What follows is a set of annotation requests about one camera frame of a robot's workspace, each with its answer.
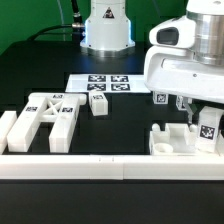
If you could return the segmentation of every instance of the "white block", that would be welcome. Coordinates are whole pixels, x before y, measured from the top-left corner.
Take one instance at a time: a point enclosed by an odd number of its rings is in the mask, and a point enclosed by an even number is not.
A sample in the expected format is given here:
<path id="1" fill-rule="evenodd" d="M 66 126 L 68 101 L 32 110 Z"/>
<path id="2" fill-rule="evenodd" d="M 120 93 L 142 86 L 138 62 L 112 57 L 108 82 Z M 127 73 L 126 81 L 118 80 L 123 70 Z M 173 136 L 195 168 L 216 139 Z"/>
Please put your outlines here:
<path id="1" fill-rule="evenodd" d="M 183 100 L 183 97 L 182 96 L 177 96 L 176 106 L 177 106 L 177 109 L 180 110 L 180 111 L 185 111 L 186 110 L 183 101 L 184 100 Z"/>
<path id="2" fill-rule="evenodd" d="M 33 97 L 7 136 L 10 152 L 27 152 L 40 126 L 39 116 L 47 108 L 46 97 Z"/>
<path id="3" fill-rule="evenodd" d="M 168 104 L 169 95 L 161 92 L 153 92 L 154 104 Z"/>
<path id="4" fill-rule="evenodd" d="M 199 114 L 198 134 L 195 147 L 201 151 L 214 152 L 219 135 L 219 123 L 223 110 L 204 107 Z"/>
<path id="5" fill-rule="evenodd" d="M 89 105 L 93 116 L 108 115 L 108 101 L 101 91 L 89 92 Z"/>
<path id="6" fill-rule="evenodd" d="M 67 153 L 77 121 L 80 99 L 83 95 L 70 95 L 64 98 L 51 134 L 49 136 L 50 152 Z"/>
<path id="7" fill-rule="evenodd" d="M 7 135 L 17 120 L 16 111 L 5 111 L 0 119 L 0 154 L 7 145 Z"/>

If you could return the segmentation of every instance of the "white socket piece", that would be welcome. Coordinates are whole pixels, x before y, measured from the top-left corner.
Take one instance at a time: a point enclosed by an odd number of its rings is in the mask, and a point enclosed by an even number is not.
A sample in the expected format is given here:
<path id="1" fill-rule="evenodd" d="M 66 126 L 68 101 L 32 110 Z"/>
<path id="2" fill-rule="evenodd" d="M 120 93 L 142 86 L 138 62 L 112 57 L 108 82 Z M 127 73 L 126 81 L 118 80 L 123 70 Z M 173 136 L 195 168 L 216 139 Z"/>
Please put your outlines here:
<path id="1" fill-rule="evenodd" d="M 108 101 L 102 91 L 89 92 L 89 105 L 93 116 L 108 115 Z"/>
<path id="2" fill-rule="evenodd" d="M 161 131 L 158 124 L 152 126 L 150 132 L 150 154 L 153 156 L 206 156 L 217 157 L 223 153 L 224 139 L 219 135 L 215 141 L 215 147 L 211 150 L 209 142 L 201 145 L 197 142 L 200 126 L 187 124 L 167 123 L 165 131 Z"/>
<path id="3" fill-rule="evenodd" d="M 27 152 L 41 122 L 54 123 L 50 152 L 67 153 L 84 94 L 33 93 L 7 136 L 10 152 Z"/>
<path id="4" fill-rule="evenodd" d="M 5 111 L 0 119 L 0 154 L 7 146 L 7 135 L 17 120 L 16 111 Z"/>

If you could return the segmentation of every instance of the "green wall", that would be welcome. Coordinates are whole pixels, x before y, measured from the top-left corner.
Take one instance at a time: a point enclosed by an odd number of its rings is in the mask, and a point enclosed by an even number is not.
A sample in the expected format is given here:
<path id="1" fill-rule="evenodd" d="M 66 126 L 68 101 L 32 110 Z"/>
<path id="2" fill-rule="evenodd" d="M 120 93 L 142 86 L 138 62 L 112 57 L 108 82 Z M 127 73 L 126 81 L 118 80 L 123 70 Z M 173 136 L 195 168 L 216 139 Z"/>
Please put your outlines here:
<path id="1" fill-rule="evenodd" d="M 57 0 L 0 0 L 0 53 L 11 43 L 26 40 L 37 31 L 61 24 Z M 65 23 L 72 23 L 70 0 L 60 0 Z M 149 30 L 164 20 L 185 14 L 187 0 L 126 0 L 126 14 L 132 21 L 134 40 L 145 41 Z M 86 19 L 90 0 L 78 0 Z M 62 36 L 39 39 L 64 40 Z"/>

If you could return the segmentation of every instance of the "white border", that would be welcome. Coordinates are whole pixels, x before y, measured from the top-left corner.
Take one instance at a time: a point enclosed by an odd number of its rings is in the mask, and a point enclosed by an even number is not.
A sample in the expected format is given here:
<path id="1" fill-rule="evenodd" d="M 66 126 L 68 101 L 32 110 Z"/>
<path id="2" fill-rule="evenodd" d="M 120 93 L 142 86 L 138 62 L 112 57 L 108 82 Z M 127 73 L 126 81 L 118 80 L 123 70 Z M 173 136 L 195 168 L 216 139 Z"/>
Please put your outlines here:
<path id="1" fill-rule="evenodd" d="M 1 155 L 0 179 L 224 180 L 224 157 Z"/>

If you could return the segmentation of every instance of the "black table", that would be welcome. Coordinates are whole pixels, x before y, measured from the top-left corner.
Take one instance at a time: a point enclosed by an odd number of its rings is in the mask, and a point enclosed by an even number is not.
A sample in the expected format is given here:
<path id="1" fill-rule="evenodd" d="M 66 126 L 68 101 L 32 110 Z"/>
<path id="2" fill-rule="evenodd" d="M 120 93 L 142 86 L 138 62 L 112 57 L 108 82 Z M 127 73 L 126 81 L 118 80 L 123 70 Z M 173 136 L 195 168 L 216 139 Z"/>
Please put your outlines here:
<path id="1" fill-rule="evenodd" d="M 142 74 L 144 44 L 119 59 L 80 53 L 72 42 L 18 42 L 0 57 L 0 112 L 18 114 L 32 92 L 64 92 L 69 74 Z M 146 155 L 153 123 L 186 122 L 152 94 L 106 94 L 109 115 L 81 107 L 70 154 Z M 50 154 L 51 126 L 41 125 L 27 154 Z M 1 223 L 223 223 L 221 181 L 1 180 Z"/>

